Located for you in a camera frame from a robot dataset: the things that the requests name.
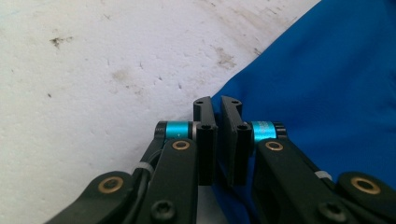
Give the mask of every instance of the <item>dirt stain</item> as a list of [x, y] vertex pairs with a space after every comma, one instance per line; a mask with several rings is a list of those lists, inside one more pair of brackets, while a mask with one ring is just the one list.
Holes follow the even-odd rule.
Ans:
[[128, 70], [127, 69], [121, 69], [113, 74], [111, 74], [113, 79], [117, 82], [124, 83], [125, 81], [128, 80]]
[[236, 63], [233, 61], [233, 56], [231, 56], [230, 54], [227, 54], [224, 51], [224, 48], [215, 48], [215, 51], [219, 56], [218, 65], [220, 67], [223, 67], [226, 69], [231, 69], [236, 66]]
[[262, 54], [262, 52], [259, 51], [259, 50], [256, 49], [256, 48], [254, 48], [254, 53], [255, 53], [257, 56], [260, 56], [260, 55]]
[[67, 37], [67, 38], [56, 37], [56, 38], [51, 39], [49, 42], [51, 42], [51, 43], [53, 44], [53, 46], [55, 46], [55, 48], [58, 49], [59, 46], [60, 46], [62, 43], [64, 43], [64, 42], [70, 43], [70, 42], [72, 42], [72, 40], [73, 40], [73, 36], [69, 36], [69, 37]]

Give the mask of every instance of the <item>wire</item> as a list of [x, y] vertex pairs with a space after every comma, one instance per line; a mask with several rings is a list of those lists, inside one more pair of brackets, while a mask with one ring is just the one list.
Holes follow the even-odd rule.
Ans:
[[137, 218], [138, 210], [143, 202], [143, 199], [145, 198], [148, 185], [149, 185], [149, 171], [143, 170], [139, 181], [139, 187], [136, 193], [136, 200], [134, 201], [134, 204], [132, 205], [132, 208], [128, 212], [127, 216], [122, 221], [122, 224], [133, 223], [133, 221]]
[[[158, 159], [160, 158], [162, 152], [163, 152], [162, 150], [157, 150], [148, 157], [147, 161], [142, 161], [142, 162], [149, 163], [155, 169], [158, 163]], [[136, 220], [138, 211], [140, 210], [140, 206], [142, 205], [146, 192], [149, 188], [149, 181], [152, 178], [149, 170], [144, 168], [137, 168], [137, 169], [142, 169], [142, 173], [140, 175], [140, 178], [137, 178], [139, 181], [138, 183], [139, 187], [137, 188], [136, 199], [134, 200], [134, 203], [131, 209], [129, 210], [127, 216], [122, 221], [122, 224], [130, 224]]]

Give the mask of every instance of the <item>white table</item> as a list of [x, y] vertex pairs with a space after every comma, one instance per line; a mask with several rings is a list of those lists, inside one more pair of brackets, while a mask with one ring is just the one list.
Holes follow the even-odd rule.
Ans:
[[[0, 0], [0, 223], [42, 223], [131, 172], [318, 0]], [[198, 223], [226, 222], [200, 187]]]

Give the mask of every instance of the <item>screw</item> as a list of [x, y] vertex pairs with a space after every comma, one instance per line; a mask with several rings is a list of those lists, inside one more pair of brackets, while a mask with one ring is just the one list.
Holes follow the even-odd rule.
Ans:
[[171, 221], [175, 215], [175, 205], [170, 201], [157, 201], [151, 206], [151, 218], [156, 223], [167, 223]]
[[333, 223], [347, 222], [347, 215], [344, 213], [343, 208], [337, 203], [320, 203], [318, 205], [318, 210], [324, 217], [326, 217]]
[[123, 180], [119, 176], [111, 176], [100, 182], [98, 189], [102, 193], [113, 193], [122, 187]]

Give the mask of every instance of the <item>blue cloth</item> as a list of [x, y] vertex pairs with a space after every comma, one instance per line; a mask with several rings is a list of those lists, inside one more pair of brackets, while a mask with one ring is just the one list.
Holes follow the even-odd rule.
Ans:
[[[396, 1], [323, 0], [213, 97], [216, 113], [221, 95], [245, 121], [283, 122], [335, 181], [360, 171], [396, 189]], [[257, 221], [250, 185], [214, 185], [230, 223]]]

